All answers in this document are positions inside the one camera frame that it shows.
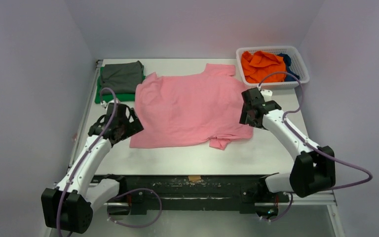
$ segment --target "black bracket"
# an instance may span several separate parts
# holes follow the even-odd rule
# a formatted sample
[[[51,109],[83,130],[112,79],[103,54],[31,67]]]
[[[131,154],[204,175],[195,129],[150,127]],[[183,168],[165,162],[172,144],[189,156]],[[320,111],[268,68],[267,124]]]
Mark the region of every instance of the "black bracket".
[[[242,185],[240,189],[241,204],[240,213],[241,214],[253,214],[256,213],[259,217],[265,219],[273,219],[278,215],[278,205],[276,200],[281,200],[281,202],[288,202],[287,196],[283,193],[271,193],[266,187],[265,178],[259,179],[256,185]],[[267,206],[256,206],[255,203],[273,203],[274,205]]]
[[[113,112],[114,103],[109,103],[107,113],[100,116],[98,120],[90,127],[88,135],[100,135],[107,126],[108,120],[110,120]],[[143,126],[140,123],[134,109],[125,104],[118,103],[114,118],[111,121],[110,126],[103,134],[103,138],[109,139],[111,145],[114,146],[118,142],[127,139],[140,131],[143,131]]]
[[[240,124],[248,124],[251,127],[265,129],[262,125],[264,115],[273,110],[281,110],[277,102],[271,100],[265,102],[264,97],[257,88],[242,92],[243,107],[240,115]]]

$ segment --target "pink t-shirt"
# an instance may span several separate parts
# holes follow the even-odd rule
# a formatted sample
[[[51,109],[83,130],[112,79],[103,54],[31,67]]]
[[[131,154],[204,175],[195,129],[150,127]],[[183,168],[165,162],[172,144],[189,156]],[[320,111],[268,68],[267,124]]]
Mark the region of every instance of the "pink t-shirt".
[[[207,64],[190,76],[152,73],[136,88],[135,110],[144,130],[131,148],[196,145],[224,150],[233,140],[249,139],[253,128],[239,124],[245,85],[233,78],[234,65]]]

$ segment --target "clothing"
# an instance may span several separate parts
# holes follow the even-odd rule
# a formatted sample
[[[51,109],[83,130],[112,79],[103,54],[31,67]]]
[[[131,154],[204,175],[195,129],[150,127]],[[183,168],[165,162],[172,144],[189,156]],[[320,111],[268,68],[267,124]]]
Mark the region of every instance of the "clothing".
[[[115,94],[135,93],[142,83],[143,65],[140,61],[123,64],[107,64],[101,73],[101,87],[111,88]]]
[[[190,76],[157,77],[137,86],[135,111],[144,130],[131,148],[196,145],[224,150],[233,140],[249,139],[253,128],[239,124],[245,85],[233,78],[234,65],[207,64]]]
[[[295,77],[297,77],[297,79],[299,79],[300,80],[300,76],[299,75],[297,75],[297,74],[295,74],[293,71],[291,71],[291,69],[290,69],[290,66],[291,66],[291,58],[290,58],[290,56],[288,56],[287,54],[285,54],[285,53],[280,53],[280,54],[278,54],[278,56],[280,56],[280,57],[282,57],[283,58],[283,60],[284,60],[284,63],[285,63],[285,70],[288,72],[288,73],[291,73],[291,74],[293,74],[293,76],[295,76]],[[286,76],[285,77],[285,81],[296,81],[294,78],[292,78],[292,77],[290,77],[290,76]]]
[[[266,76],[274,72],[285,72],[283,57],[272,53],[257,51],[252,55],[246,51],[240,59],[245,79],[249,83],[260,83]],[[275,74],[268,77],[264,83],[283,82],[285,74]]]
[[[104,70],[104,67],[101,67],[100,68],[100,75],[102,74],[102,71]],[[100,80],[101,80],[101,76],[98,77],[98,82],[97,82],[97,90],[96,90],[96,96],[95,96],[95,104],[99,104],[101,102],[100,100],[100,97],[99,97],[99,92],[101,90],[101,83],[100,83]],[[124,94],[115,94],[116,97],[120,100],[120,101],[134,101],[135,100],[135,94],[134,93],[124,93]],[[113,100],[113,95],[110,93],[110,94],[107,94],[107,95],[102,95],[102,99],[104,101],[111,101]]]

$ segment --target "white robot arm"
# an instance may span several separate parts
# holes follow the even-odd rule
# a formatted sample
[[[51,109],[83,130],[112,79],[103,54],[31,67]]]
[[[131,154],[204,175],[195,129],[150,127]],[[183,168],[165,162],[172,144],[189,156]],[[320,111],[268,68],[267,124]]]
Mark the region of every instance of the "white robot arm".
[[[284,118],[284,111],[270,100],[272,92],[252,88],[242,93],[244,105],[240,118],[241,124],[269,130],[287,149],[294,159],[291,173],[275,174],[265,179],[268,191],[272,193],[289,192],[300,197],[323,191],[335,185],[335,162],[320,156],[305,145],[285,123],[288,123],[298,135],[318,150],[334,156],[333,150],[320,147],[308,139],[294,124]]]
[[[60,229],[80,234],[88,229],[96,210],[108,200],[126,192],[125,178],[119,175],[106,175],[97,186],[89,186],[102,159],[111,148],[121,140],[143,130],[134,110],[127,105],[108,103],[106,109],[107,113],[89,130],[89,137],[79,157],[86,156],[75,160],[69,172],[55,188],[47,188],[41,195],[44,220],[48,227],[57,227],[57,212],[63,192],[65,196],[59,219]]]

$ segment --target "lavender cable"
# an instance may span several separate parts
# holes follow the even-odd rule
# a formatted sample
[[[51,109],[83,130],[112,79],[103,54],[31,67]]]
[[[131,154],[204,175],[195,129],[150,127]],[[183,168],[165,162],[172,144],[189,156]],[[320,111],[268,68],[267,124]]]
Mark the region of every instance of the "lavender cable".
[[[113,113],[111,114],[110,119],[107,122],[107,125],[104,127],[104,129],[102,130],[102,132],[98,135],[97,139],[95,139],[95,141],[88,147],[88,150],[86,150],[85,153],[83,153],[82,157],[77,162],[77,165],[74,167],[74,169],[72,171],[72,174],[69,177],[69,182],[66,184],[65,188],[63,189],[62,196],[60,197],[60,201],[59,201],[59,206],[57,207],[57,215],[56,215],[56,228],[57,228],[57,232],[59,234],[59,237],[63,237],[63,235],[62,235],[62,229],[61,229],[61,226],[60,226],[60,215],[62,214],[62,205],[63,205],[63,200],[65,199],[65,196],[66,196],[66,192],[68,191],[68,188],[69,188],[70,184],[72,183],[72,180],[75,177],[75,174],[76,174],[77,170],[79,169],[80,165],[83,163],[83,161],[85,160],[86,156],[89,154],[90,150],[92,150],[92,148],[97,144],[97,142],[99,141],[99,139],[104,135],[104,133],[106,132],[106,130],[110,126],[111,122],[113,121],[114,115],[115,115],[115,113],[117,111],[117,99],[116,99],[114,91],[111,90],[110,88],[104,87],[104,88],[101,89],[100,95],[99,95],[101,101],[103,101],[103,99],[102,99],[102,92],[104,90],[108,90],[109,92],[111,92],[111,94],[114,97],[114,109],[113,109]],[[72,235],[72,232],[70,232],[67,235],[67,237],[70,237],[71,235]]]
[[[283,116],[282,116],[282,119],[284,120],[284,124],[288,127],[288,129],[289,129],[290,131],[292,131],[292,132],[295,134],[295,136],[298,137],[298,138],[299,138],[299,139],[300,139],[300,140],[301,140],[301,141],[302,141],[307,147],[311,148],[312,150],[314,150],[315,152],[317,152],[319,155],[324,156],[325,158],[330,159],[330,160],[333,160],[333,161],[335,161],[335,162],[337,162],[337,163],[340,163],[340,164],[343,164],[343,165],[345,165],[345,166],[348,166],[348,167],[350,167],[350,168],[360,170],[360,171],[362,171],[362,172],[364,172],[364,173],[366,173],[366,174],[368,175],[368,178],[363,179],[363,180],[361,180],[361,181],[357,181],[357,182],[353,182],[353,183],[345,184],[345,185],[340,185],[340,186],[337,186],[337,187],[332,187],[332,188],[330,188],[330,189],[328,189],[328,190],[337,190],[337,189],[349,188],[349,187],[353,187],[353,186],[360,185],[360,184],[364,184],[364,183],[367,183],[367,182],[371,181],[371,180],[373,179],[373,175],[372,175],[372,173],[371,173],[370,171],[368,171],[368,170],[366,170],[366,169],[364,169],[364,168],[362,168],[362,167],[359,167],[359,166],[357,166],[357,165],[354,165],[354,164],[348,163],[348,162],[346,162],[346,161],[343,161],[343,160],[337,159],[337,158],[335,158],[335,157],[333,157],[333,156],[330,156],[330,155],[328,155],[328,154],[326,154],[326,153],[324,153],[324,152],[318,150],[316,147],[314,147],[314,146],[312,146],[311,144],[309,144],[309,143],[308,143],[308,142],[307,142],[302,136],[300,136],[300,134],[299,134],[299,133],[298,133],[293,127],[291,127],[291,126],[288,124],[288,122],[287,122],[287,120],[286,120],[287,114],[297,113],[298,111],[300,111],[300,109],[301,109],[302,106],[303,106],[304,93],[303,93],[303,86],[302,86],[302,83],[300,82],[300,80],[297,79],[297,78],[296,78],[293,74],[291,74],[291,73],[287,73],[287,72],[275,72],[275,73],[271,73],[271,74],[269,74],[269,75],[266,76],[264,79],[262,79],[262,81],[258,84],[258,87],[261,86],[261,84],[264,82],[265,79],[267,79],[268,77],[270,77],[270,76],[272,76],[272,75],[274,75],[274,74],[278,74],[278,73],[280,73],[280,74],[286,74],[286,75],[288,75],[288,76],[291,76],[293,79],[295,79],[295,80],[299,83],[299,85],[300,85],[300,90],[302,91],[302,98],[301,98],[301,100],[300,100],[299,107],[298,107],[296,110],[293,110],[293,111],[286,111],[286,112],[283,114]]]
[[[288,212],[291,205],[293,204],[293,194],[292,193],[288,193],[288,194],[290,195],[290,202],[288,203],[287,208],[281,214],[279,214],[275,219],[268,220],[269,222],[278,221],[279,219],[281,219],[281,217],[283,217]]]
[[[158,212],[157,216],[156,216],[152,221],[150,221],[150,222],[148,222],[148,223],[146,223],[146,224],[143,224],[143,225],[129,225],[129,224],[125,224],[125,223],[118,222],[118,221],[114,220],[114,219],[110,216],[110,214],[107,212],[108,219],[109,219],[110,221],[112,221],[112,222],[114,222],[114,223],[116,223],[116,224],[118,224],[118,225],[125,226],[125,227],[129,227],[129,228],[144,228],[144,227],[148,227],[148,226],[150,226],[151,224],[155,223],[155,222],[159,219],[160,215],[162,214],[162,200],[160,199],[159,195],[158,195],[157,193],[155,193],[155,192],[154,192],[153,190],[151,190],[151,189],[146,189],[146,188],[133,189],[133,190],[130,190],[130,191],[126,192],[126,193],[123,193],[123,194],[121,194],[121,195],[118,195],[118,196],[114,197],[114,199],[122,198],[123,196],[128,195],[128,194],[131,194],[131,193],[134,193],[134,192],[136,192],[136,191],[148,191],[148,192],[153,193],[153,194],[157,197],[157,200],[159,200],[159,212]]]

